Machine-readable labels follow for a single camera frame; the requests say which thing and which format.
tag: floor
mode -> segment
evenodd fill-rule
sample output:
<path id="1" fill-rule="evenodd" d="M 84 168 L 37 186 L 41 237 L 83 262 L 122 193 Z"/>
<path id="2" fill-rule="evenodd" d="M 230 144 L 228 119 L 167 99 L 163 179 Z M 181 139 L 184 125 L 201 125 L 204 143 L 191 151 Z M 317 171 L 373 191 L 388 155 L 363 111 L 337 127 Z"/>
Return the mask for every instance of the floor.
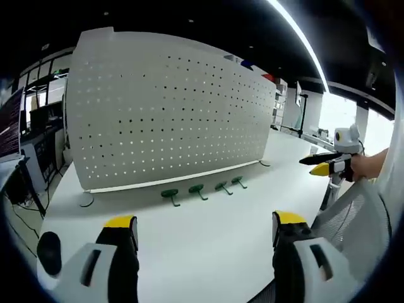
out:
<path id="1" fill-rule="evenodd" d="M 61 174 L 64 174 L 67 170 L 67 167 L 61 168 Z M 52 199 L 52 196 L 56 190 L 57 185 L 59 184 L 60 180 L 62 179 L 61 175 L 58 173 L 54 176 L 52 182 L 49 185 L 49 199 Z M 42 205 L 46 208 L 48 205 L 48 197 L 47 192 L 38 193 L 39 199 Z M 20 235 L 18 235 L 11 229 L 10 233 L 12 237 L 14 237 L 16 241 L 16 245 L 20 248 L 20 251 L 26 257 L 28 264 L 32 268 L 33 272 L 37 272 L 37 265 L 36 265 L 36 257 L 28 250 L 28 248 L 24 245 L 25 244 L 29 247 L 29 249 L 34 253 L 37 254 L 37 244 L 38 238 L 35 235 L 35 232 L 30 230 L 18 216 L 20 216 L 31 228 L 35 229 L 35 231 L 40 233 L 40 229 L 42 227 L 42 218 L 37 210 L 37 207 L 34 203 L 28 206 L 31 210 L 25 210 L 20 206 L 12 205 L 7 199 L 4 200 L 4 210 L 8 219 L 8 222 L 13 226 L 15 231 Z"/>

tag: office wall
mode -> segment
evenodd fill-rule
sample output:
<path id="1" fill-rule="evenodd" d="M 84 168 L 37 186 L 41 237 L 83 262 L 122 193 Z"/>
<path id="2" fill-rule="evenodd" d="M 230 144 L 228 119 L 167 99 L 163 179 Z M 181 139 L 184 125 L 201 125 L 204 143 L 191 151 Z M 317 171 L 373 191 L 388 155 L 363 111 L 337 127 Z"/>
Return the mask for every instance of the office wall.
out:
<path id="1" fill-rule="evenodd" d="M 367 119 L 369 117 L 369 111 L 360 106 L 356 106 L 356 119 L 355 123 L 358 126 L 360 132 L 360 139 L 362 142 L 365 141 L 366 138 L 366 129 L 367 129 Z"/>
<path id="2" fill-rule="evenodd" d="M 323 103 L 323 94 L 314 93 L 303 90 L 307 98 L 306 115 L 304 118 L 303 131 L 308 132 L 311 126 L 318 127 L 320 121 L 321 105 Z M 300 116 L 300 108 L 295 104 L 296 89 L 288 88 L 288 95 L 286 98 L 285 112 L 283 114 L 282 125 L 295 127 L 296 122 Z"/>

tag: light strip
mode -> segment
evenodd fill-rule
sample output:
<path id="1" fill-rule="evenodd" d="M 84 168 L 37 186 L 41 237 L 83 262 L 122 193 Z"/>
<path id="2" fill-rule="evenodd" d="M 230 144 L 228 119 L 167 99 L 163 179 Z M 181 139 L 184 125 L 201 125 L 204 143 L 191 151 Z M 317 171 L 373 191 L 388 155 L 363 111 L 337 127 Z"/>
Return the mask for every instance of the light strip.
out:
<path id="1" fill-rule="evenodd" d="M 300 40 L 303 42 L 304 46 L 306 47 L 307 51 L 309 52 L 311 59 L 314 62 L 314 65 L 317 68 L 318 73 L 320 74 L 321 81 L 323 81 L 324 89 L 327 93 L 330 92 L 330 89 L 328 88 L 327 80 L 324 75 L 323 69 L 321 68 L 320 62 L 317 59 L 316 54 L 314 53 L 313 48 L 311 47 L 308 39 L 300 29 L 300 27 L 297 25 L 295 20 L 292 18 L 292 16 L 289 15 L 289 13 L 286 11 L 285 8 L 277 1 L 277 0 L 267 0 L 281 15 L 282 17 L 289 23 L 289 25 L 293 28 L 295 33 L 299 36 Z"/>
<path id="2" fill-rule="evenodd" d="M 90 189 L 90 190 L 87 190 L 87 191 L 92 193 L 92 194 L 94 194 L 94 193 L 107 193 L 109 191 L 123 191 L 125 189 L 133 189 L 133 188 L 154 186 L 154 185 L 171 183 L 171 182 L 178 182 L 178 181 L 182 181 L 182 180 L 188 180 L 188 179 L 192 179 L 192 178 L 203 177 L 204 175 L 217 174 L 218 172 L 225 172 L 227 170 L 238 169 L 240 167 L 255 164 L 255 163 L 258 163 L 258 162 L 259 162 L 259 160 L 254 160 L 254 161 L 250 161 L 250 162 L 243 163 L 243 164 L 238 164 L 238 165 L 234 165 L 234 166 L 230 166 L 230 167 L 224 167 L 222 169 L 209 170 L 207 172 L 200 172 L 198 174 L 193 174 L 193 175 L 184 175 L 182 177 L 175 177 L 175 178 L 170 178 L 170 179 L 157 180 L 157 181 L 151 181 L 151 182 L 145 182 L 145 183 L 139 183 L 139 184 L 130 184 L 130 185 L 107 187 L 107 188 L 100 188 L 100 189 Z"/>

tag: ceiling light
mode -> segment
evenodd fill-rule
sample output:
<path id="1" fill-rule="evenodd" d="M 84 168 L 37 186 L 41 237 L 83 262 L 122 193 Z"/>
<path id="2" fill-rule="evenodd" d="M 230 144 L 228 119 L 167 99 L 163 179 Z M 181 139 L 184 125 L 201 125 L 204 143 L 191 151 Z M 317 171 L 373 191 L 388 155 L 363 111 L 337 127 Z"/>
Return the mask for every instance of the ceiling light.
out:
<path id="1" fill-rule="evenodd" d="M 289 23 L 289 25 L 293 28 L 295 33 L 299 36 L 300 40 L 303 42 L 304 46 L 309 52 L 309 55 L 311 56 L 311 59 L 314 62 L 314 65 L 317 67 L 317 71 L 320 75 L 321 81 L 323 82 L 325 91 L 329 93 L 330 89 L 328 88 L 327 80 L 324 75 L 323 69 L 321 68 L 320 62 L 318 61 L 318 58 L 314 53 L 313 48 L 311 47 L 308 39 L 306 38 L 300 27 L 297 25 L 292 16 L 289 15 L 286 9 L 283 8 L 283 6 L 277 0 L 267 0 L 267 1 L 282 15 L 282 17 L 287 21 L 287 23 Z"/>

